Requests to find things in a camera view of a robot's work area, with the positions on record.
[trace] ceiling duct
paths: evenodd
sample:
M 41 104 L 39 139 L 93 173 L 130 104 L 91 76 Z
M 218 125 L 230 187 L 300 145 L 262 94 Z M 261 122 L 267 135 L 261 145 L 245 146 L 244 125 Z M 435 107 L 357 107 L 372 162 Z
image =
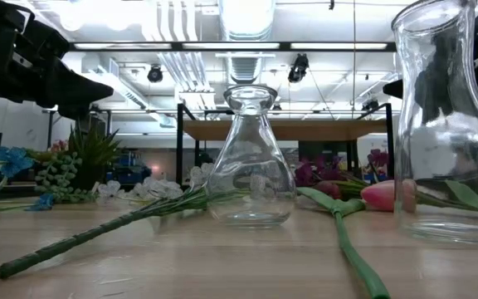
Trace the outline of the ceiling duct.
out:
M 275 9 L 276 0 L 219 0 L 223 39 L 231 42 L 268 41 Z M 228 73 L 238 84 L 251 84 L 261 73 L 262 59 L 228 57 Z

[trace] clear glass vase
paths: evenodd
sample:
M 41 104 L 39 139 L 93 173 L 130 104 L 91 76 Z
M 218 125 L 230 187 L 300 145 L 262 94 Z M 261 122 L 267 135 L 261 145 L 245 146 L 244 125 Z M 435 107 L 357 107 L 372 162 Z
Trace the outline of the clear glass vase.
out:
M 475 0 L 426 0 L 393 20 L 403 64 L 396 208 L 403 228 L 478 243 Z
M 283 223 L 294 207 L 296 187 L 266 117 L 277 93 L 265 86 L 235 86 L 224 96 L 236 115 L 206 182 L 209 209 L 230 225 Z

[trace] glass carafe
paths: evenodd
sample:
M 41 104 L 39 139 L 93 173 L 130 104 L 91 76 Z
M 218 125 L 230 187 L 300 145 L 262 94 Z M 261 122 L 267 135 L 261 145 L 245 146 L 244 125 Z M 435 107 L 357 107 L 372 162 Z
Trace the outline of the glass carafe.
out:
M 393 20 L 403 64 L 396 208 L 413 234 L 478 243 L 475 0 L 426 0 Z
M 276 96 L 269 87 L 252 85 L 224 93 L 236 114 L 206 193 L 213 217 L 226 224 L 277 225 L 294 207 L 295 181 L 266 117 Z

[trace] wooden shelf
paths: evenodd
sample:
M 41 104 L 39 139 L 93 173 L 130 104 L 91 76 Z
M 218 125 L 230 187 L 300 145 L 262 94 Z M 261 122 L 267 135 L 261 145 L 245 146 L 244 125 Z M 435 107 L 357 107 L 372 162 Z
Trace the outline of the wooden shelf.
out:
M 230 120 L 185 120 L 183 131 L 195 140 L 225 140 Z M 384 120 L 271 120 L 277 140 L 348 141 L 370 133 L 386 133 Z

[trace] wooden table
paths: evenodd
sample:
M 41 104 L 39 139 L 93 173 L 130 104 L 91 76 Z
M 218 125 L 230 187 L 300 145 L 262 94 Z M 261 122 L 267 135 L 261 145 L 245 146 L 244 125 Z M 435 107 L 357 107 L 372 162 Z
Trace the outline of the wooden table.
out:
M 0 264 L 119 215 L 95 205 L 0 213 Z M 390 213 L 346 218 L 393 298 L 478 298 L 478 246 L 402 235 Z M 0 281 L 3 298 L 367 298 L 333 219 L 296 210 L 280 228 L 226 228 L 207 213 L 132 223 Z

